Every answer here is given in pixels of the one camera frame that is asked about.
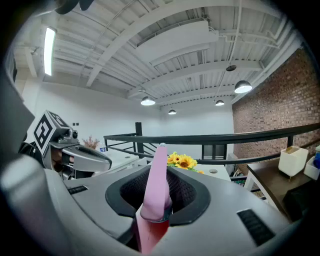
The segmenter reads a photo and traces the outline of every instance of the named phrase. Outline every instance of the white container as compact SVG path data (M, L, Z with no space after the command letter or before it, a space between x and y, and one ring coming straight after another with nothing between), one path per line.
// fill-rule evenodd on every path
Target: white container
M304 174L311 179L317 180L319 177L320 169L314 165L315 157L312 157L305 165Z
M308 150L293 146L289 151L290 153L287 153L286 151L287 149L281 150L278 168L286 175L292 177L298 172L302 171L302 169L305 167L308 157Z
M106 144L105 144L105 140L101 140L98 144L98 148L100 152L106 152Z

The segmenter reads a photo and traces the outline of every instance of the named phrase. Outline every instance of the pink handle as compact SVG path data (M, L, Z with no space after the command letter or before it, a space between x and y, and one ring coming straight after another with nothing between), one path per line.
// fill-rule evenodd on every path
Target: pink handle
M164 217L165 208L170 204L167 182L167 147L159 146L153 157L140 215L151 222L160 221Z

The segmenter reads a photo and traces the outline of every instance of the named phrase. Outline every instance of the pink object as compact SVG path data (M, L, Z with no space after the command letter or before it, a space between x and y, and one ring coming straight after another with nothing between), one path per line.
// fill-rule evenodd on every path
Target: pink object
M138 248L142 254L150 254L152 249L165 235L169 227L169 221L154 223L145 220L140 215L140 209L136 212L137 230L135 231Z
M154 154L144 199L135 213L135 230L139 251L151 253L169 227L172 200L167 182L167 148L159 146Z
M159 222L171 204L167 182L167 147L159 146L153 157L140 215L145 220Z

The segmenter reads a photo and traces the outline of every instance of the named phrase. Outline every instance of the red brick wall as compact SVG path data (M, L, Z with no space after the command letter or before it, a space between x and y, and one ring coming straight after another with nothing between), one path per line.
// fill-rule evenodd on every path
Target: red brick wall
M269 131L320 122L320 82L303 49L298 49L263 84L232 105L234 133ZM320 137L320 129L294 136L301 146ZM315 147L308 150L313 153ZM287 139L234 145L238 158L267 156L287 147ZM247 174L246 164L239 167Z

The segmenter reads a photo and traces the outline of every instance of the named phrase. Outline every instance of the white wall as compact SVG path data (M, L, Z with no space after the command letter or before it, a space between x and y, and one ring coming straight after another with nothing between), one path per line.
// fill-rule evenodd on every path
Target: white wall
M24 104L35 115L28 130L27 141L33 141L32 132L45 110L61 116L78 131L78 138L103 140L104 135L134 133L135 122L142 122L145 136L157 136L160 129L160 110L147 108L110 94L77 88L71 85L27 81L22 93Z
M164 124L163 136L178 135L213 135L233 134L234 119L231 104L224 106L211 106L177 110L177 114L168 115L163 113ZM194 159L201 159L201 145L168 145L168 152L171 154L177 151L178 154L186 154ZM229 144L227 154L233 153L234 145Z
M176 115L168 115L167 110L141 106L137 101L128 100L103 92L72 85L41 82L29 78L22 92L24 104L35 115L28 130L27 141L31 142L33 130L45 110L57 113L70 126L78 130L79 140L103 140L104 135L135 132L135 122L142 122L144 136L179 136L233 134L234 122L231 104L225 106L198 105L191 108L177 108ZM201 145L168 145L168 153L177 151L195 159L200 159ZM227 153L233 152L233 144Z

